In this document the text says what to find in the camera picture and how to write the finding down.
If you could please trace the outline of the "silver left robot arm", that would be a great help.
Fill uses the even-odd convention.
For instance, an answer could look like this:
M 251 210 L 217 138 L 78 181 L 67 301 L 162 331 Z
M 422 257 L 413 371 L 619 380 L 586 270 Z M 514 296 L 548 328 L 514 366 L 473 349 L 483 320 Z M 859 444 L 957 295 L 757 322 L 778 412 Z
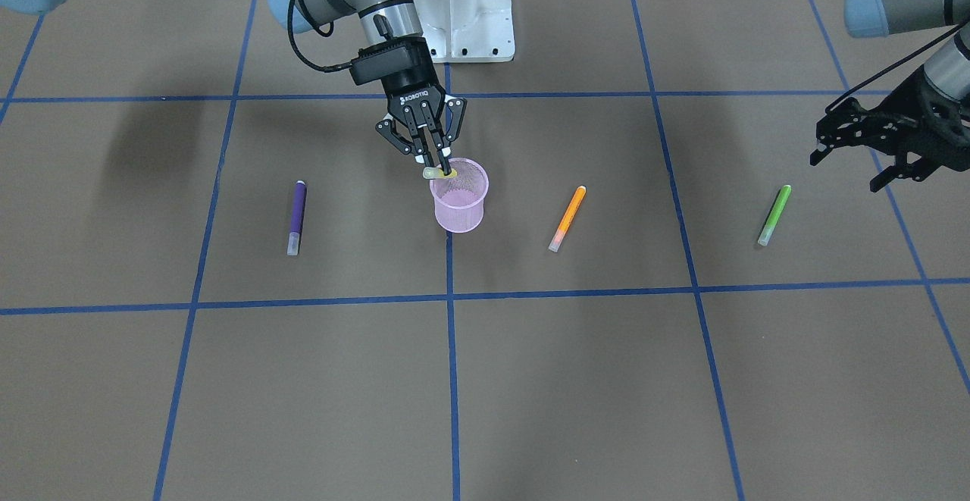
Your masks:
M 924 182 L 937 169 L 969 166 L 969 0 L 844 0 L 853 38 L 886 38 L 943 28 L 926 48 L 932 56 L 876 107 L 863 108 L 850 89 L 815 125 L 818 165 L 835 149 L 866 146 L 893 162 L 870 180 L 877 193 L 895 180 Z

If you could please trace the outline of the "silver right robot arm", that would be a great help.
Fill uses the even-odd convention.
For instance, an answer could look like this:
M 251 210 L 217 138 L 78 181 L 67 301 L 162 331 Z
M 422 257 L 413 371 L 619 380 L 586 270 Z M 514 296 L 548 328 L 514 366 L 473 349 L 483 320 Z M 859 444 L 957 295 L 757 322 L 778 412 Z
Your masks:
M 454 175 L 451 145 L 458 137 L 465 101 L 448 94 L 434 69 L 415 0 L 268 0 L 289 45 L 308 68 L 331 74 L 347 70 L 356 84 L 379 82 L 387 113 L 375 129 L 403 155 L 422 165 L 426 179 Z M 321 65 L 300 51 L 296 35 L 328 37 L 333 25 L 355 15 L 367 46 L 356 58 Z

